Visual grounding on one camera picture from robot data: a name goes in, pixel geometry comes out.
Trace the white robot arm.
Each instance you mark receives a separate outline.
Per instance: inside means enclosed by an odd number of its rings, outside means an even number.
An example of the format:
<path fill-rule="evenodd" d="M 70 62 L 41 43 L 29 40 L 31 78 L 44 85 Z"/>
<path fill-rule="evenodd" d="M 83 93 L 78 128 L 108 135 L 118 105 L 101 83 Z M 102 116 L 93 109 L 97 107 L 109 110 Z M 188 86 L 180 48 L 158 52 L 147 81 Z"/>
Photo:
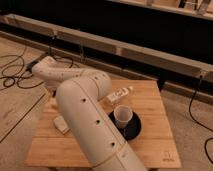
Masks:
<path fill-rule="evenodd" d="M 57 68 L 47 56 L 32 73 L 56 90 L 56 102 L 93 171 L 147 171 L 99 101 L 108 95 L 111 78 L 91 68 Z"/>

